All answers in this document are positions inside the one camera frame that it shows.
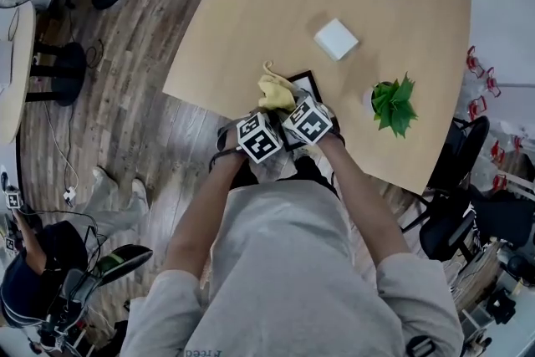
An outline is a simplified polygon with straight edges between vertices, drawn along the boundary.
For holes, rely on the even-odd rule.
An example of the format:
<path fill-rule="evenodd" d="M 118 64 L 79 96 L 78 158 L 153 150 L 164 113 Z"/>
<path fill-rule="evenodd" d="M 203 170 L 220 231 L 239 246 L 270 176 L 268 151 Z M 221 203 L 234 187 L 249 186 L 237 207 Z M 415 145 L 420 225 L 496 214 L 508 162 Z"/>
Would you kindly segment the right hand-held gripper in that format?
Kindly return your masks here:
<path fill-rule="evenodd" d="M 307 96 L 282 123 L 295 139 L 315 145 L 333 128 L 328 111 L 311 95 Z"/>

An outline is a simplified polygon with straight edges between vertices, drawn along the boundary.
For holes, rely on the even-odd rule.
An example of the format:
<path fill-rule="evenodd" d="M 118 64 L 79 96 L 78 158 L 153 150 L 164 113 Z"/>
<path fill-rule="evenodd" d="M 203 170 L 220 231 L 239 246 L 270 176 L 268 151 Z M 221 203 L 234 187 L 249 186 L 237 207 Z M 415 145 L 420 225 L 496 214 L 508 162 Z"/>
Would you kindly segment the green potted plant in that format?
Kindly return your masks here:
<path fill-rule="evenodd" d="M 395 137 L 406 136 L 413 121 L 418 120 L 410 101 L 415 81 L 405 74 L 402 80 L 382 81 L 368 88 L 363 104 L 369 109 L 378 130 L 390 129 Z"/>

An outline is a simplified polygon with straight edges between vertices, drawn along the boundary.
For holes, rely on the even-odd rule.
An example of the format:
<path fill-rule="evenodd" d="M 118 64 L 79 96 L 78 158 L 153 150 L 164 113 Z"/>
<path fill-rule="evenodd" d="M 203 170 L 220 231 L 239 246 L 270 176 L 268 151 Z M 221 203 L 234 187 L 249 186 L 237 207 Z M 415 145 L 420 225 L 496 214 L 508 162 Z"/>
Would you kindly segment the person's black shoe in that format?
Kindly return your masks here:
<path fill-rule="evenodd" d="M 300 156 L 297 160 L 294 161 L 294 166 L 296 168 L 296 174 L 293 176 L 295 180 L 314 181 L 319 185 L 328 188 L 335 196 L 338 195 L 334 186 L 321 173 L 320 169 L 318 168 L 312 157 Z"/>
<path fill-rule="evenodd" d="M 254 186 L 258 184 L 258 179 L 252 172 L 249 161 L 244 161 L 231 184 L 231 189 L 237 189 L 244 186 Z"/>

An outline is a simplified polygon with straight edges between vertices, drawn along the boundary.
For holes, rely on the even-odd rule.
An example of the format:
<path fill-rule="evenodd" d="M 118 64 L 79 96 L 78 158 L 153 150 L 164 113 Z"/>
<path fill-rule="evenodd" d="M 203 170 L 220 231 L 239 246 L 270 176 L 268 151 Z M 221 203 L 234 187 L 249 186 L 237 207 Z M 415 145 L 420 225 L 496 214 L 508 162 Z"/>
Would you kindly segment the white box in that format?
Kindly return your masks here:
<path fill-rule="evenodd" d="M 359 45 L 359 40 L 337 18 L 325 24 L 313 39 L 335 62 Z"/>

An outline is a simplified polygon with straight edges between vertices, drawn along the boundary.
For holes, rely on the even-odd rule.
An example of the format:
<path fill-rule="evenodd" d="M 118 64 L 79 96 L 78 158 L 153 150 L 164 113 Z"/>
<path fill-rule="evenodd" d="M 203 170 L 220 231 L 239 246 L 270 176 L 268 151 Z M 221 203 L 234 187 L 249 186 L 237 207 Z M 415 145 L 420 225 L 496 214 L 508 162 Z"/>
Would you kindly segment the yellow cloth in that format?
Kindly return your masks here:
<path fill-rule="evenodd" d="M 265 110 L 293 111 L 296 108 L 294 85 L 283 76 L 275 74 L 272 66 L 271 60 L 265 61 L 262 65 L 263 75 L 257 82 L 262 91 L 258 107 Z"/>

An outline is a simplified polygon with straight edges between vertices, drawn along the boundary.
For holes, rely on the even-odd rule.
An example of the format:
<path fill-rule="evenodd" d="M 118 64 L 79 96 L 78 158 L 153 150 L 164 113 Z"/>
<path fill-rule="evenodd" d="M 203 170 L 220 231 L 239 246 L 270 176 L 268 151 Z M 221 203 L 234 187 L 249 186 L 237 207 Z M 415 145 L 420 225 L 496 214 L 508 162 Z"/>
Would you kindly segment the black board with green edge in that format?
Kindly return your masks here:
<path fill-rule="evenodd" d="M 117 247 L 97 262 L 94 276 L 98 277 L 99 284 L 104 286 L 135 271 L 146 263 L 152 255 L 151 249 L 137 244 Z"/>

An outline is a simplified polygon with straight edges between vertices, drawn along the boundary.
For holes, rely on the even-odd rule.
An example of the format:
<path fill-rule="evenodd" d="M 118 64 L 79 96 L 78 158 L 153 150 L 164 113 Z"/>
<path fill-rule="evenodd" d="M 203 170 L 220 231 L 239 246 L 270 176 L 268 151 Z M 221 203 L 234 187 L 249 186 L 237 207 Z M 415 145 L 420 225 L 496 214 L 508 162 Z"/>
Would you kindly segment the person's right black shoe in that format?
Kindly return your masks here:
<path fill-rule="evenodd" d="M 294 161 L 294 166 L 296 168 L 296 174 L 293 176 L 295 180 L 314 181 L 319 185 L 328 188 L 335 196 L 338 195 L 334 186 L 321 173 L 320 169 L 318 168 L 312 157 L 300 156 L 297 160 Z"/>

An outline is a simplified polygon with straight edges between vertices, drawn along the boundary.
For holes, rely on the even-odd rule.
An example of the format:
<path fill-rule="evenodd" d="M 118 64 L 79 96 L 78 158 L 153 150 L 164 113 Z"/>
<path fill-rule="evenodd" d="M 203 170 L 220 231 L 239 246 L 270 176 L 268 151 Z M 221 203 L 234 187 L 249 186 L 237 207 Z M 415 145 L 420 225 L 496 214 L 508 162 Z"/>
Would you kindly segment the person's right forearm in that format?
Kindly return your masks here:
<path fill-rule="evenodd" d="M 328 133 L 318 142 L 336 176 L 350 219 L 360 232 L 376 266 L 410 248 L 393 212 L 342 141 Z"/>

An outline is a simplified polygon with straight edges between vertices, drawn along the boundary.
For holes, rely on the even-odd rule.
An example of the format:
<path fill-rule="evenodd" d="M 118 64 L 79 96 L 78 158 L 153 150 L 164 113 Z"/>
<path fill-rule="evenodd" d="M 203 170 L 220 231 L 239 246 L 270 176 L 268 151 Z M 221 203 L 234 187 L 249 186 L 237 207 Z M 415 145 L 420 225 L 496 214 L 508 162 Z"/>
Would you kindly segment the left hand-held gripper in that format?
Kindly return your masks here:
<path fill-rule="evenodd" d="M 265 114 L 257 112 L 237 123 L 238 147 L 261 163 L 281 149 L 281 141 Z"/>

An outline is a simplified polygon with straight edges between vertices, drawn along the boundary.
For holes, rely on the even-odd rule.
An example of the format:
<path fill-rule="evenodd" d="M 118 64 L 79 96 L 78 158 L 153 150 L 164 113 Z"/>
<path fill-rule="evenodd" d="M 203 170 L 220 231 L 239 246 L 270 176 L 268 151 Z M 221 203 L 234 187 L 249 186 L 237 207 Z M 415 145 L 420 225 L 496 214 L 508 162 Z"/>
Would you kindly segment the person's light grey shirt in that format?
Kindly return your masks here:
<path fill-rule="evenodd" d="M 120 357 L 406 357 L 419 338 L 431 357 L 461 353 L 442 265 L 398 253 L 365 282 L 342 203 L 313 181 L 230 192 L 209 292 L 190 273 L 160 273 L 131 303 Z"/>

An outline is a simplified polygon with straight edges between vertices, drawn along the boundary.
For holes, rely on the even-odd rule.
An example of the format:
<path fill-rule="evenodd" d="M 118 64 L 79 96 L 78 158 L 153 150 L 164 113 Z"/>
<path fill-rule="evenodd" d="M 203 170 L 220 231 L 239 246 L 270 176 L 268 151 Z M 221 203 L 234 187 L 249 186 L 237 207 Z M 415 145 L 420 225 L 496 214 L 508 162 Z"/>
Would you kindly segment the black deer picture frame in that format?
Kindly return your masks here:
<path fill-rule="evenodd" d="M 314 76 L 311 70 L 304 71 L 299 74 L 288 78 L 288 81 L 296 86 L 298 89 L 304 90 L 312 95 L 315 101 L 323 102 L 322 97 L 318 91 L 318 86 L 314 80 Z M 288 133 L 282 126 L 278 130 L 279 136 L 283 142 L 283 147 L 286 152 L 291 152 L 302 146 L 304 143 L 297 140 L 290 133 Z"/>

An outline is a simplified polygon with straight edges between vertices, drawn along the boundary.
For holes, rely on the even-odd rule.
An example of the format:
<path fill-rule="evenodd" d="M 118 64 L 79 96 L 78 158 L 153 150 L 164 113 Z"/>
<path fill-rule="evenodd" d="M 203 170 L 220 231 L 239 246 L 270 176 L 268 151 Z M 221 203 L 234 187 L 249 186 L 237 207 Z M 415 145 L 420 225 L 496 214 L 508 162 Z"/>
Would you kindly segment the black folding chair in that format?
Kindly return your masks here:
<path fill-rule="evenodd" d="M 436 166 L 426 188 L 432 191 L 427 201 L 417 196 L 425 210 L 401 231 L 420 227 L 419 240 L 425 255 L 445 262 L 460 251 L 470 262 L 473 256 L 464 244 L 474 223 L 472 192 L 463 185 L 488 136 L 490 122 L 482 116 L 471 122 L 454 118 Z"/>

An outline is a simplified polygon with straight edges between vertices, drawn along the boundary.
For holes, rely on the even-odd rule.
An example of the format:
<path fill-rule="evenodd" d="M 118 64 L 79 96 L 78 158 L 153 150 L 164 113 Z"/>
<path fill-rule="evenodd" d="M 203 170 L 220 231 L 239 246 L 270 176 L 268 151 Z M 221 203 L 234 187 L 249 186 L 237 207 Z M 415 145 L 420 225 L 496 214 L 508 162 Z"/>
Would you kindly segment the person's left black shoe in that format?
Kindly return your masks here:
<path fill-rule="evenodd" d="M 237 189 L 244 186 L 254 186 L 258 184 L 258 179 L 252 172 L 249 161 L 244 161 L 231 184 L 231 189 Z"/>

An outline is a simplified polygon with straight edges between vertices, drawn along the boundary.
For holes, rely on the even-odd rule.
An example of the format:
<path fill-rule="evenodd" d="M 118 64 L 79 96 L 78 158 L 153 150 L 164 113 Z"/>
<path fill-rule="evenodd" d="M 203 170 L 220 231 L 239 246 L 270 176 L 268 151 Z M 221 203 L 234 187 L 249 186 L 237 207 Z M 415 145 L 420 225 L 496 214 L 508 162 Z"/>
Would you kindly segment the round wooden table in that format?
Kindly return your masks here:
<path fill-rule="evenodd" d="M 8 145 L 16 138 L 26 103 L 73 104 L 84 85 L 87 69 L 85 51 L 79 43 L 59 47 L 35 39 L 36 11 L 31 2 L 17 7 L 13 16 L 17 25 L 8 61 L 11 83 L 0 92 L 0 145 Z M 32 77 L 50 78 L 51 90 L 30 92 Z"/>

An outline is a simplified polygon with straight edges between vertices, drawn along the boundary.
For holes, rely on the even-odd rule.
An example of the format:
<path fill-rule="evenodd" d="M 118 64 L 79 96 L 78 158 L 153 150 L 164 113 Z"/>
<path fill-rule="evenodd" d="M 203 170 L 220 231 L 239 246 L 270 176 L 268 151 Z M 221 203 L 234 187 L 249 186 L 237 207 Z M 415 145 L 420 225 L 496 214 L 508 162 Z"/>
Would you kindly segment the black fabric chair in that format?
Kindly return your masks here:
<path fill-rule="evenodd" d="M 522 247 L 528 242 L 535 220 L 535 202 L 516 198 L 505 190 L 484 196 L 476 187 L 470 186 L 469 193 L 482 243 L 490 242 L 492 237 L 514 247 Z"/>

